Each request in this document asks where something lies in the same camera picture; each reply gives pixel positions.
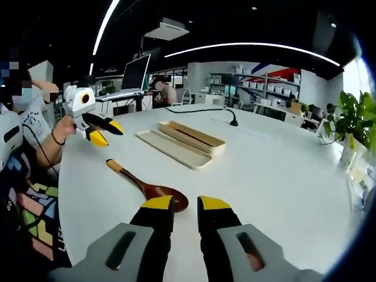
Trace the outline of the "person's left hand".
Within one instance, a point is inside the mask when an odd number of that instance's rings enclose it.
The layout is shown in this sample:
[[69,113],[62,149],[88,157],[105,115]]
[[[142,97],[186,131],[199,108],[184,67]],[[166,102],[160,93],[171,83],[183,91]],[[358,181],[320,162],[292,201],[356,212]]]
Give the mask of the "person's left hand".
[[59,143],[64,143],[67,137],[76,133],[72,117],[70,115],[65,115],[56,124],[52,133]]

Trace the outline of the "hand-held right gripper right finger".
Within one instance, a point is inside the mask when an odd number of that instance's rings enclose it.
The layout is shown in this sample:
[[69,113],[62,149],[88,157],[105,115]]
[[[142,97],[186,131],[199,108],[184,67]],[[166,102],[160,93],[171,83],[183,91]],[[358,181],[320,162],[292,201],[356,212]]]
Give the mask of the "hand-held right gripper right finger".
[[199,196],[200,248],[209,281],[322,281],[289,263],[283,248],[252,224],[242,224],[223,200]]

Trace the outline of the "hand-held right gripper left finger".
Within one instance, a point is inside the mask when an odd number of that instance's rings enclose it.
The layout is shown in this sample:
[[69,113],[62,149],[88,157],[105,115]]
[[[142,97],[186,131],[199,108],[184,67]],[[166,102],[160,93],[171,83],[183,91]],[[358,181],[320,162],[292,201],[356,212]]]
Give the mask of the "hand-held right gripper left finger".
[[174,197],[147,200],[130,223],[119,223],[89,245],[71,268],[57,268],[49,281],[162,281],[174,222]]

